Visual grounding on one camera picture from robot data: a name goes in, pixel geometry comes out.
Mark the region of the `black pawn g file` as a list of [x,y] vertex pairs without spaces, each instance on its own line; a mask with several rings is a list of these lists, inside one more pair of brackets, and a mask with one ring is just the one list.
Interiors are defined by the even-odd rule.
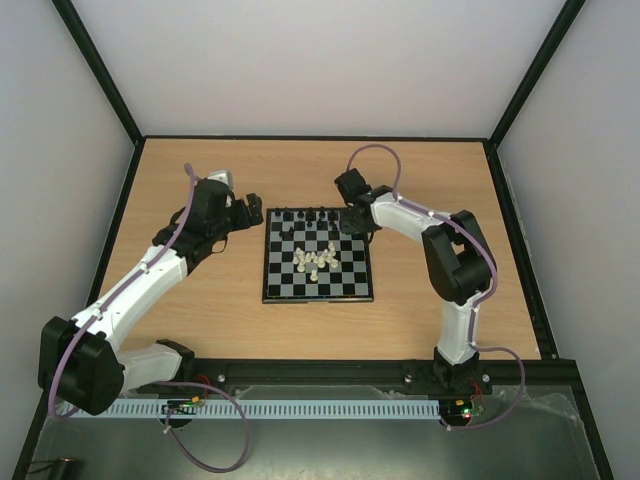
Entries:
[[287,230],[282,230],[279,232],[280,238],[283,240],[292,240],[294,237],[294,233],[295,233],[295,229],[293,227],[290,227]]

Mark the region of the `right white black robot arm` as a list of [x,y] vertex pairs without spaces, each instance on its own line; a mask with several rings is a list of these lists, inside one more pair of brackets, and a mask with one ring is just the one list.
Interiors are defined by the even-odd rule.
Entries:
[[422,244],[429,281],[443,300],[432,375],[440,389],[460,390],[478,368],[476,321],[480,304],[495,292],[497,274],[475,216],[466,210],[431,210],[386,185],[373,188],[355,168],[334,184],[347,206],[340,220],[342,232],[367,236],[391,229]]

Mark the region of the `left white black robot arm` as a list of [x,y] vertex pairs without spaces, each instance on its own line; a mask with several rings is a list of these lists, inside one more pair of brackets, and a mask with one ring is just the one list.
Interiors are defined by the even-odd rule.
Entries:
[[72,318],[54,317],[43,327],[38,384],[47,393],[50,414],[59,414],[56,403],[63,400],[98,415],[126,391],[174,379],[192,358],[191,350],[161,340],[124,352],[126,337],[165,293],[213,254],[216,243],[263,221],[261,198],[236,197],[228,171],[192,180],[186,205],[118,283]]

